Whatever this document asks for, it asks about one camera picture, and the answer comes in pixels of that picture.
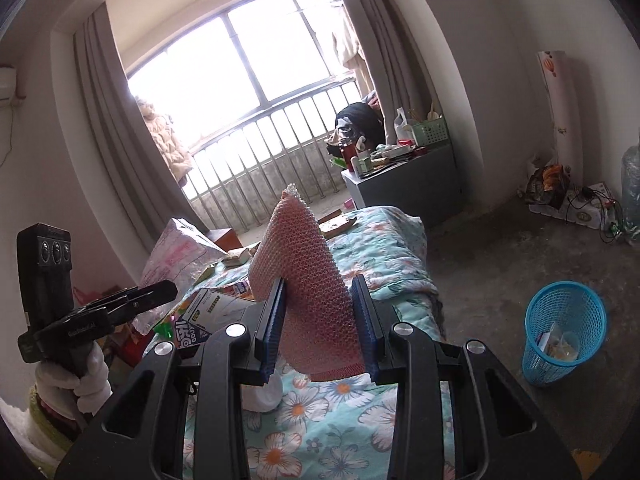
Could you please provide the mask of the white gloved left hand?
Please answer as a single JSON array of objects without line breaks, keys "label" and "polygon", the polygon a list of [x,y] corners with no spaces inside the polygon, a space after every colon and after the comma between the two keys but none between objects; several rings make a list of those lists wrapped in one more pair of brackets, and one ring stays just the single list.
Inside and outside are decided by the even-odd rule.
[{"label": "white gloved left hand", "polygon": [[38,396],[59,415],[73,419],[75,410],[95,415],[112,394],[108,367],[100,346],[94,342],[81,377],[52,362],[40,362],[35,371]]}]

